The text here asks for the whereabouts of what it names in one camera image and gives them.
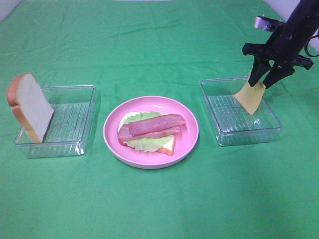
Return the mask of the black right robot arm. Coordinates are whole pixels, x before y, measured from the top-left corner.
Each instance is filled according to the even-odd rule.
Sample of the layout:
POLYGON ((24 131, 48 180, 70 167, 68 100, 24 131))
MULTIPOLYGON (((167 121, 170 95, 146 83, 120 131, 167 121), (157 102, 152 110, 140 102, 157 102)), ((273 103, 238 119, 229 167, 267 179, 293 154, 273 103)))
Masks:
POLYGON ((301 0, 287 22, 262 17, 270 26, 272 34, 265 44, 245 43, 244 55, 254 56, 248 83, 255 86, 263 75, 263 84, 271 87, 279 80, 294 74, 294 66, 310 69, 314 64, 310 58, 300 55, 300 51, 310 42, 319 28, 319 2, 301 0))

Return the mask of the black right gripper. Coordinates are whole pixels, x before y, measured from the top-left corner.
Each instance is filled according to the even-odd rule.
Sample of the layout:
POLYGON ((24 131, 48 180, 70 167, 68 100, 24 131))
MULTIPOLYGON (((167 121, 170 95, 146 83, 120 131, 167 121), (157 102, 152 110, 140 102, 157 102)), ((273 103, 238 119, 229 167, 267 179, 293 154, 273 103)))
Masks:
POLYGON ((314 64, 313 61, 300 55, 300 51, 313 34, 313 28, 303 26, 292 28, 285 24, 278 26, 265 44, 245 43, 242 48, 243 54, 254 56, 249 85, 255 86, 268 71, 270 72, 263 81, 265 89, 292 75, 295 72, 293 68, 295 65, 310 69, 314 64), (274 62, 271 68, 269 60, 280 63, 274 62))

